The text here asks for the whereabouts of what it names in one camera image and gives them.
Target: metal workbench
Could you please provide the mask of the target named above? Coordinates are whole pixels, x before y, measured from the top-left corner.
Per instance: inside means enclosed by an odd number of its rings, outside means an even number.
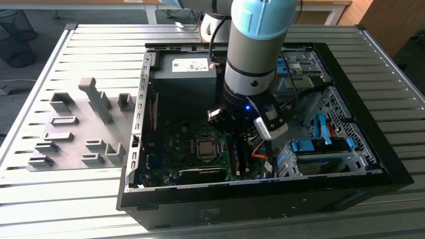
[[[425,101],[367,32],[353,26],[297,26],[286,41],[328,43],[413,175],[415,183],[398,192],[338,213],[149,233],[116,210],[121,168],[26,171],[50,117],[48,92],[77,89],[82,76],[94,77],[106,92],[136,91],[144,44],[197,42],[198,36],[172,25],[78,25],[64,31],[0,148],[0,238],[423,238]],[[193,233],[201,235],[182,236]]]

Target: black bin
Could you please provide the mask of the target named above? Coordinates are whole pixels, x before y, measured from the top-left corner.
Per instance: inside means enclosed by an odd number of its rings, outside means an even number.
[[[26,15],[20,9],[0,9],[0,24],[12,24],[17,27],[26,41],[36,38],[36,33],[28,21]]]
[[[34,62],[34,53],[13,24],[0,23],[0,58],[14,68]]]

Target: white label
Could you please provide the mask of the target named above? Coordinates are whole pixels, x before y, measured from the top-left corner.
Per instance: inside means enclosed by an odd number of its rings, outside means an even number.
[[[192,58],[192,59],[174,59],[173,60],[173,72],[197,72],[208,71],[208,59]]]
[[[292,68],[292,69],[300,68],[301,69],[301,66],[300,66],[300,64],[289,64],[289,68]]]
[[[269,162],[265,162],[264,167],[265,167],[265,169],[266,169],[269,172],[273,171],[273,166],[272,166],[272,164],[270,164]]]

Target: motherboard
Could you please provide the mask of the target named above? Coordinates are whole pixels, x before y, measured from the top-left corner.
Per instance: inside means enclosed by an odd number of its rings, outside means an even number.
[[[146,187],[260,178],[260,159],[240,156],[236,136],[220,133],[204,117],[166,121],[160,141],[162,150],[146,155],[149,170],[141,173]]]

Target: gray parts holder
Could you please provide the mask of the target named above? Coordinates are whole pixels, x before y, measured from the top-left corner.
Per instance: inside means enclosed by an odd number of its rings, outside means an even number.
[[[105,106],[105,102],[101,99],[101,96],[98,95],[97,89],[96,89],[96,79],[94,78],[81,78],[78,89],[85,92],[86,97],[90,101],[90,105],[93,109],[96,110],[98,117],[104,124],[112,123],[112,117],[108,112],[108,107]]]

